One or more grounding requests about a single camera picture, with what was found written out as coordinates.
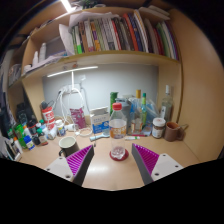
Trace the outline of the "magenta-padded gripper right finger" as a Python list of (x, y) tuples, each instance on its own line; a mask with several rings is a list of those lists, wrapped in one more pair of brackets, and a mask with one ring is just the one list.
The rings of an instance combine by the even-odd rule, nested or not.
[(132, 155), (145, 185), (182, 169), (168, 154), (157, 154), (137, 144), (132, 144)]

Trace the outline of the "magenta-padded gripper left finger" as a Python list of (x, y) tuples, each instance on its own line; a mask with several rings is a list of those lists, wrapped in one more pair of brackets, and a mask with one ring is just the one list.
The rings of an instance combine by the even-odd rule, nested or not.
[(68, 157), (59, 156), (45, 170), (81, 186), (94, 156), (94, 147), (87, 146)]

